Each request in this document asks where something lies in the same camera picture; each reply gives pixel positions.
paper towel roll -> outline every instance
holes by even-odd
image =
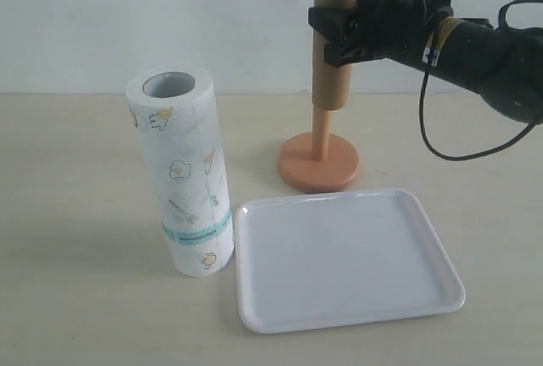
[[[150,70],[126,96],[176,268],[193,277],[229,262],[233,229],[213,81],[206,70]]]

beige table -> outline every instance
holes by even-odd
[[[297,192],[276,171],[311,126],[299,96],[219,98],[232,204]],[[428,100],[454,154],[522,126],[470,93]],[[255,335],[237,312],[235,262],[181,276],[123,96],[0,97],[0,364],[541,365],[543,132],[497,156],[432,156],[416,95],[352,96],[333,130],[364,159],[354,189],[402,187],[423,203],[467,290],[450,315]]]

